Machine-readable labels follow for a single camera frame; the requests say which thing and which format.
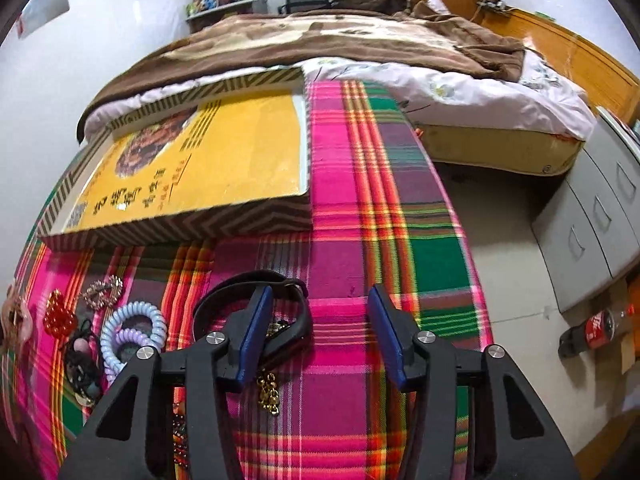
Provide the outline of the cola bottle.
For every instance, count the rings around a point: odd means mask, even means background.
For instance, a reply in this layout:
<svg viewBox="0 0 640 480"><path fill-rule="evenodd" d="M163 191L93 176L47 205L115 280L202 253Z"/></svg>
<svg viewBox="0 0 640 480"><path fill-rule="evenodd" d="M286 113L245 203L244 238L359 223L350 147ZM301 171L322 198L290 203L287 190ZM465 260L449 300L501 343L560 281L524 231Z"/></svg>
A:
<svg viewBox="0 0 640 480"><path fill-rule="evenodd" d="M599 349L617 336L631 332L638 318L638 309L630 304L625 310L604 309L582 324L570 327L560 336L558 355L570 359L582 352Z"/></svg>

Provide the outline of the yellow patterned box tray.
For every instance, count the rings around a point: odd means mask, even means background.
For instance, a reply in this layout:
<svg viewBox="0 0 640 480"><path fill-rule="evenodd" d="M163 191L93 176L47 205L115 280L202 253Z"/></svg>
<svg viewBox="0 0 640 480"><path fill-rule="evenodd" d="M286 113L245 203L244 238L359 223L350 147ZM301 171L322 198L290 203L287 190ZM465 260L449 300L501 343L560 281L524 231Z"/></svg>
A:
<svg viewBox="0 0 640 480"><path fill-rule="evenodd" d="M95 133L37 237L57 252L306 231L310 125L297 67L198 84Z"/></svg>

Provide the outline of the brown blanket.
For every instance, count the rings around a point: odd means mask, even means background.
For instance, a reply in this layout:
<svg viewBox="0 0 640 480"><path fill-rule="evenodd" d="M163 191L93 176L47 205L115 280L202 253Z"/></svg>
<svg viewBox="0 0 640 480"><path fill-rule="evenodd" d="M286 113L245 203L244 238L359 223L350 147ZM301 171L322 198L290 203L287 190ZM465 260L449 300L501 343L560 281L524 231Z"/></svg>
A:
<svg viewBox="0 0 640 480"><path fill-rule="evenodd" d="M228 70L336 56L515 82L524 55L521 40L437 13L426 1L393 15L359 9L232 15L166 44L112 79L80 116L76 138L85 140L90 115L104 104Z"/></svg>

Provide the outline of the plaid tablecloth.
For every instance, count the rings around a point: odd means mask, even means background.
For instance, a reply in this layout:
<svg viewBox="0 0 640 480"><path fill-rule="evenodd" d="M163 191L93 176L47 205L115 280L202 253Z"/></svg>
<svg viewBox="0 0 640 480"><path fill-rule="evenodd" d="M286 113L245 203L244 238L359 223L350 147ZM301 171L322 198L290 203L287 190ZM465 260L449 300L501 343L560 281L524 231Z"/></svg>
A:
<svg viewBox="0 0 640 480"><path fill-rule="evenodd" d="M16 291L40 321L51 292L81 313L81 293L118 275L125 300L162 310L166 347L177 350L191 342L198 300L227 278L270 269L302 280L312 339L274 372L280 413L262 410L254 387L229 400L243 474L391 479L411 401L385 377L369 289L383 284L423 328L469 349L492 341L485 298L454 207L396 101L354 80L317 82L309 94L309 231L103 252L56 253L29 240Z"/></svg>

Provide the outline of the wall poster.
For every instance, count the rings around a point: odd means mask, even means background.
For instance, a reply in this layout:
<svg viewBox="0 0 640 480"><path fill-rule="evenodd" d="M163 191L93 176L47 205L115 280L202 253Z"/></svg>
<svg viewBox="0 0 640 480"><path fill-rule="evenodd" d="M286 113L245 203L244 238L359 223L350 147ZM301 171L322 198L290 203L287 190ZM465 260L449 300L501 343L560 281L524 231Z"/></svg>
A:
<svg viewBox="0 0 640 480"><path fill-rule="evenodd" d="M26 38L69 10L68 0L29 0L16 20L17 37Z"/></svg>

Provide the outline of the wooden headboard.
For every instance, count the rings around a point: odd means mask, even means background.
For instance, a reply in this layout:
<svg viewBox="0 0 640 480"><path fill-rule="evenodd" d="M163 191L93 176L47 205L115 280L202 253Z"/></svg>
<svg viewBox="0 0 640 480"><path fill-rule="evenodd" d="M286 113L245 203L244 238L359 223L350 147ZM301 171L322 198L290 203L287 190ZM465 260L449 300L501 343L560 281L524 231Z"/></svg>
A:
<svg viewBox="0 0 640 480"><path fill-rule="evenodd" d="M556 72L582 87L590 107L602 106L626 124L639 117L639 79L577 32L521 9L506 14L484 11L480 24L501 36L523 40Z"/></svg>

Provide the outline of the black wristband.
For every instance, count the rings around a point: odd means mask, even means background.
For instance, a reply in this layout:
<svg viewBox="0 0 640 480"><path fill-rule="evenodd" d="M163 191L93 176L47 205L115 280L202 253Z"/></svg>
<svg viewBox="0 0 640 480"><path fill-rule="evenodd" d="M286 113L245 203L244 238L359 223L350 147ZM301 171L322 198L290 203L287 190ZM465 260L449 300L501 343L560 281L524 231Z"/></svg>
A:
<svg viewBox="0 0 640 480"><path fill-rule="evenodd" d="M220 282L196 304L192 314L192 338L203 337L216 314L227 304L249 300L258 286L269 286L277 301L295 304L292 321L282 321L274 333L268 335L262 347L259 367L268 368L292 356L293 349L303 344L311 333L311 313L308 290L304 281L288 278L273 270L244 272Z"/></svg>

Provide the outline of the desk with items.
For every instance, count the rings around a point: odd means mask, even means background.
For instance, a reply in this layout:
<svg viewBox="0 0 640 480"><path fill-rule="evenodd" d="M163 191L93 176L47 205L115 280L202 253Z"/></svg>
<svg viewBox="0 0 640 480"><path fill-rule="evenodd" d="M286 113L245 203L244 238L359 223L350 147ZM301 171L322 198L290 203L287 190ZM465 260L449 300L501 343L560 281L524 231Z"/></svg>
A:
<svg viewBox="0 0 640 480"><path fill-rule="evenodd" d="M186 24L194 34L232 15L267 12L268 0L192 0L186 5Z"/></svg>

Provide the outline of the bed with floral sheet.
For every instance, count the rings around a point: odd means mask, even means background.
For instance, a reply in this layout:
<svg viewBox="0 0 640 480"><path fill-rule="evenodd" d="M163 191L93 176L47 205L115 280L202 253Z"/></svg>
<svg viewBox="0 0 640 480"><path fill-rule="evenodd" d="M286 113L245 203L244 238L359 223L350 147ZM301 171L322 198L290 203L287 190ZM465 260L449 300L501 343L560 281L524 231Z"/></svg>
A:
<svg viewBox="0 0 640 480"><path fill-rule="evenodd" d="M521 78L515 82L336 56L228 70L104 104L90 115L84 141L111 120L198 84L297 67L311 83L361 80L383 87L422 131L428 154L440 162L555 176L573 165L593 133L596 118L578 84L524 47Z"/></svg>

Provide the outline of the grey drawer cabinet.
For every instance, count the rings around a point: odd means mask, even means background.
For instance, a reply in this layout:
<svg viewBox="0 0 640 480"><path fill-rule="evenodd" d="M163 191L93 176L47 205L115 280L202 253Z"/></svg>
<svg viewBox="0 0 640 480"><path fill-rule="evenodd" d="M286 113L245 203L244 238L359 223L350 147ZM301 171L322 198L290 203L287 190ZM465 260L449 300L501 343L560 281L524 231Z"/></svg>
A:
<svg viewBox="0 0 640 480"><path fill-rule="evenodd" d="M609 110L532 229L562 312L639 263L639 138Z"/></svg>

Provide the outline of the translucent hair claw clip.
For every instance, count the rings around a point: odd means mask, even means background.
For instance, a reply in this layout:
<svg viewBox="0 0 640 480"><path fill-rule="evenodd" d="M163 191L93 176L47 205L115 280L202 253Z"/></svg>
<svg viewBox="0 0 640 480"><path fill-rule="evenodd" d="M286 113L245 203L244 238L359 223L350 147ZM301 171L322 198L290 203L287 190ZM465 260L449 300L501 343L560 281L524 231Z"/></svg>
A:
<svg viewBox="0 0 640 480"><path fill-rule="evenodd" d="M33 329L32 315L12 283L1 307L1 349L19 356Z"/></svg>

